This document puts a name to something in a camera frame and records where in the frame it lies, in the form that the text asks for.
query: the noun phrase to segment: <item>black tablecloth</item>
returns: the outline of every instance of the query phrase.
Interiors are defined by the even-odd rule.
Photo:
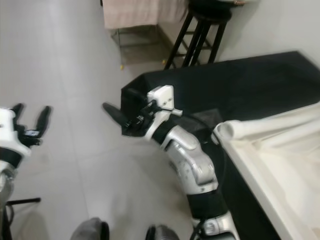
[[[163,85],[174,86],[177,109],[189,113],[217,109],[223,121],[260,119],[320,101],[320,71],[294,51],[143,74],[122,89],[121,110],[133,118],[141,108],[126,97],[126,89],[146,94]],[[207,137],[201,131],[195,134]],[[214,162],[219,179],[221,153],[210,143],[202,149]],[[222,189],[242,240],[279,239],[230,160]]]

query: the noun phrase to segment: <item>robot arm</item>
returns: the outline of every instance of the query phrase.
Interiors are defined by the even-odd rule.
[[[173,87],[158,87],[147,94],[147,99],[134,90],[130,92],[146,101],[146,107],[135,119],[126,119],[108,103],[104,103],[103,108],[125,130],[142,132],[147,141],[156,141],[167,152],[187,195],[192,224],[195,229],[200,227],[197,231],[201,231],[202,237],[239,240],[232,216],[218,190],[211,159],[194,135],[169,119],[171,114],[182,115],[182,111],[174,109]]]

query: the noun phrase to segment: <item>gray tile floor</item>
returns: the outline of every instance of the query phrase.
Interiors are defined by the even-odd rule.
[[[42,202],[16,207],[14,239],[67,240],[91,217],[109,223],[111,240],[142,240],[152,223],[187,239],[190,213],[167,156],[122,137],[101,109],[119,105],[136,76],[162,68],[151,59],[120,70],[98,0],[0,0],[0,104],[25,103],[20,122],[30,128],[42,106],[54,107],[12,196]]]

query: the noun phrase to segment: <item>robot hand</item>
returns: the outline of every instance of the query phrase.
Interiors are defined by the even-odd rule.
[[[40,145],[52,108],[46,106],[40,113],[34,130],[18,124],[24,105],[0,108],[0,209],[10,198],[20,163],[31,155],[31,146]]]

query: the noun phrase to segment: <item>black wheel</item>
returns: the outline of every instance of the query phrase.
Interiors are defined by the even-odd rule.
[[[146,232],[145,240],[155,240],[155,234],[156,234],[156,226],[151,225]]]
[[[109,240],[110,238],[110,231],[109,231],[109,225],[105,221],[101,222],[101,234],[100,234],[100,240]]]
[[[146,232],[145,240],[179,240],[179,237],[165,225],[151,225]]]

